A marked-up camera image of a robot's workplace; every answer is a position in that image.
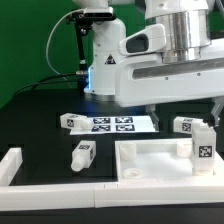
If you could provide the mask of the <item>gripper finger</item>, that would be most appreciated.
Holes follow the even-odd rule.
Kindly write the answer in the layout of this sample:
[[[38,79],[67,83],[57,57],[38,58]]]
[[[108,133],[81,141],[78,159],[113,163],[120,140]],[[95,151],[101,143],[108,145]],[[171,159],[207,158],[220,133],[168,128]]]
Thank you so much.
[[[151,105],[146,105],[145,106],[146,113],[150,116],[153,126],[156,131],[159,130],[159,117],[156,115],[156,105],[151,104]]]
[[[220,113],[224,109],[224,98],[213,98],[214,106],[205,122],[209,127],[217,127],[220,123]]]

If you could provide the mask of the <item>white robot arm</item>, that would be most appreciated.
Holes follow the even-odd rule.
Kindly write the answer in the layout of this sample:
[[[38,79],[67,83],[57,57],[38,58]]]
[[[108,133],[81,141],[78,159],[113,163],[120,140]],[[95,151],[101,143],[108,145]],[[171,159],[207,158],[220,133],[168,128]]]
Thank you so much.
[[[93,23],[94,60],[84,93],[122,107],[211,98],[209,123],[224,108],[224,37],[211,39],[208,13],[221,0],[73,0]],[[146,25],[127,36],[113,6],[134,3]]]

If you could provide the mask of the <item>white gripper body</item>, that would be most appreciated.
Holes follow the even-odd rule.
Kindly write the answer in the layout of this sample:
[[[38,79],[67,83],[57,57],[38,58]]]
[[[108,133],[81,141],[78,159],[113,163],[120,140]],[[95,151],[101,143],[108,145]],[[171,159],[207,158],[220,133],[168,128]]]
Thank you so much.
[[[119,43],[125,56],[115,75],[115,99],[122,107],[224,96],[224,38],[214,39],[193,61],[166,64],[165,27],[150,25]]]

